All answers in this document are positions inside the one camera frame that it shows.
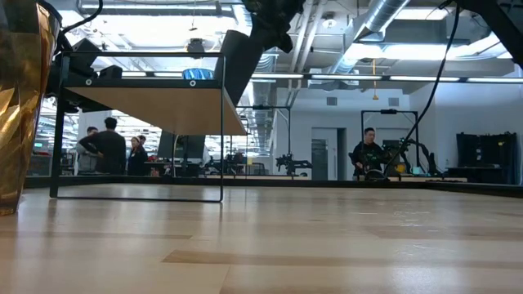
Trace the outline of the blue plastic cup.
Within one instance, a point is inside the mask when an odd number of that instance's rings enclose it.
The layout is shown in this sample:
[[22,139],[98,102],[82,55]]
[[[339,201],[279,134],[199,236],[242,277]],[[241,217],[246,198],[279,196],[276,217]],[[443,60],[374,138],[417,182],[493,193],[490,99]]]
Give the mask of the blue plastic cup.
[[185,69],[182,72],[182,77],[188,80],[213,80],[214,71],[201,68]]

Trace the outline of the dark background monitor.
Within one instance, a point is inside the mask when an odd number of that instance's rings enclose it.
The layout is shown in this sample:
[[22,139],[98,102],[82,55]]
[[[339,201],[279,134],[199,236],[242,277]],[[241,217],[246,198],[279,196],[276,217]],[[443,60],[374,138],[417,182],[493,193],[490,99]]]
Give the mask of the dark background monitor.
[[175,135],[162,131],[159,141],[159,158],[194,158],[203,157],[206,136]]

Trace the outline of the black cup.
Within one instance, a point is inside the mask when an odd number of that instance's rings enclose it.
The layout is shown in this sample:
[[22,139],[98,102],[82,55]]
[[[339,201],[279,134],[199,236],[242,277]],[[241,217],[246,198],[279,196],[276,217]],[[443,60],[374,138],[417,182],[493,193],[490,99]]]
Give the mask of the black cup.
[[264,52],[255,38],[236,30],[228,30],[223,39],[220,58],[214,69],[217,80],[223,80],[231,102],[236,106]]

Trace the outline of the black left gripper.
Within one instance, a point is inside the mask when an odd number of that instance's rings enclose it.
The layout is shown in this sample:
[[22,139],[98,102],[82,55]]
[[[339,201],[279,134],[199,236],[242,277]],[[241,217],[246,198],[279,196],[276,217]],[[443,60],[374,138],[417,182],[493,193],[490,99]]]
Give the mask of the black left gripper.
[[241,0],[250,13],[255,29],[255,41],[264,51],[278,47],[289,53],[293,41],[286,33],[296,14],[304,11],[306,0]]

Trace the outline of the ceiling light strip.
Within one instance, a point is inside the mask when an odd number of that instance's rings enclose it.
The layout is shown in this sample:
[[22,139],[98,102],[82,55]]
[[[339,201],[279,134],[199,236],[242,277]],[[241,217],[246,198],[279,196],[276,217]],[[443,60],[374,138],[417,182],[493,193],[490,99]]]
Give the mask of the ceiling light strip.
[[253,73],[251,79],[304,79],[299,73]]
[[428,76],[390,76],[390,81],[401,81],[401,82],[459,82],[461,78],[455,77],[428,77]]
[[466,82],[484,84],[523,84],[523,78],[468,78]]
[[380,75],[353,75],[353,74],[311,74],[310,80],[339,80],[339,81],[379,81]]

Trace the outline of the grey door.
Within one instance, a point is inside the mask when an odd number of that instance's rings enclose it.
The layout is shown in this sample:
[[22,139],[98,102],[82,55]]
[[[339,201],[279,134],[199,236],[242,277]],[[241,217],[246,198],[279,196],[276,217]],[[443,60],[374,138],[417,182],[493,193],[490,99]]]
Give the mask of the grey door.
[[346,129],[311,129],[312,180],[346,180],[347,159]]

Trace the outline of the wooden shelf with black frame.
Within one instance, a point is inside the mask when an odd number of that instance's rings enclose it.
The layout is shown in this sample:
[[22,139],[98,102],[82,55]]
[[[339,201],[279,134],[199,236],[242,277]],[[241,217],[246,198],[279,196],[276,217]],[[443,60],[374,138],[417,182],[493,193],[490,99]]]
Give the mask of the wooden shelf with black frame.
[[226,90],[226,75],[215,79],[151,78],[147,75],[123,78],[76,78],[71,71],[75,57],[99,57],[94,51],[62,53],[58,77],[54,154],[52,155],[51,198],[64,200],[135,201],[125,191],[130,184],[152,186],[163,178],[138,176],[63,176],[60,166],[65,107],[68,92],[108,109],[128,114],[173,135],[244,136],[246,130]]

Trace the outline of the black gantry frame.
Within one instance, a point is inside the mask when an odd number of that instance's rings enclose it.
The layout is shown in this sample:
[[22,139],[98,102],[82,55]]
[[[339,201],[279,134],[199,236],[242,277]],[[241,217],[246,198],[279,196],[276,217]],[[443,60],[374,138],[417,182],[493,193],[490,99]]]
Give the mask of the black gantry frame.
[[277,158],[291,152],[291,109],[277,105],[241,105],[237,112],[247,131],[244,152],[253,163],[262,163],[269,175],[278,171]]
[[[385,127],[380,127],[376,123],[374,123],[371,128],[374,130],[381,128],[383,130],[404,130],[404,135],[402,137],[397,138],[387,138],[387,141],[397,141],[398,145],[393,146],[393,149],[398,149],[399,153],[397,155],[398,158],[401,158],[400,162],[404,163],[405,166],[408,168],[409,172],[411,172],[412,167],[421,167],[421,161],[420,161],[420,150],[421,147],[419,146],[419,130],[418,130],[418,111],[411,111],[411,110],[398,110],[398,109],[380,109],[380,110],[370,110],[365,109],[360,111],[360,125],[361,125],[361,141],[365,141],[365,130],[367,127],[365,124],[369,120],[373,120],[373,117],[375,115],[400,115],[405,118],[408,122],[410,122],[410,127],[406,126],[400,126],[400,125],[386,125]],[[408,157],[408,145],[414,146],[414,158]]]

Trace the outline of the silver ceiling duct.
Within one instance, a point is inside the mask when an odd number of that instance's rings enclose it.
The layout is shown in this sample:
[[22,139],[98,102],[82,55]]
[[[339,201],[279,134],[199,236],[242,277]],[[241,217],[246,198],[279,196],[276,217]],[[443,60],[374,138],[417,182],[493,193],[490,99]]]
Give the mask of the silver ceiling duct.
[[337,58],[329,69],[330,74],[350,73],[360,57],[356,55],[356,43],[369,35],[377,34],[384,38],[385,30],[397,17],[410,0],[372,0],[369,9],[350,20],[344,32],[345,51]]

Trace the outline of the black table frame cross rail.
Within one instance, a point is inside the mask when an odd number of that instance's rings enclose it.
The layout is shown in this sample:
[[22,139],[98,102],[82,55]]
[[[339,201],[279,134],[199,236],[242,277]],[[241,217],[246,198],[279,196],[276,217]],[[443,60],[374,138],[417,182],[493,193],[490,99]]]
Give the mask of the black table frame cross rail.
[[270,187],[270,188],[336,188],[336,189],[429,189],[464,194],[483,194],[490,196],[521,198],[523,186],[477,184],[453,181],[352,181],[352,180],[302,180],[278,179],[270,176],[266,179],[253,177],[236,178],[170,178],[146,176],[61,176],[57,180],[60,187],[75,185],[137,184],[137,185],[203,185],[232,187]]

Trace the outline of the amber plastic cup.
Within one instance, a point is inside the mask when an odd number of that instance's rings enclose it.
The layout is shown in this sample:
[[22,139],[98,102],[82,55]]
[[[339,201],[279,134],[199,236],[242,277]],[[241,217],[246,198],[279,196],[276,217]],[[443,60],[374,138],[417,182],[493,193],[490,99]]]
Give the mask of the amber plastic cup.
[[0,0],[0,216],[18,208],[59,32],[43,0]]

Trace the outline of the wooden background workbench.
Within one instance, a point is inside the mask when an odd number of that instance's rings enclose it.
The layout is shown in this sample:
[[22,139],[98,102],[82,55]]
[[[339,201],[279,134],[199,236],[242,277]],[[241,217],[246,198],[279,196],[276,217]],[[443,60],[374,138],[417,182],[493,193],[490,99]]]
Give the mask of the wooden background workbench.
[[[353,180],[356,181],[372,181],[366,180],[364,176],[353,177]],[[462,177],[432,177],[432,176],[389,176],[388,180],[390,182],[458,182],[458,183],[467,183],[467,178]]]

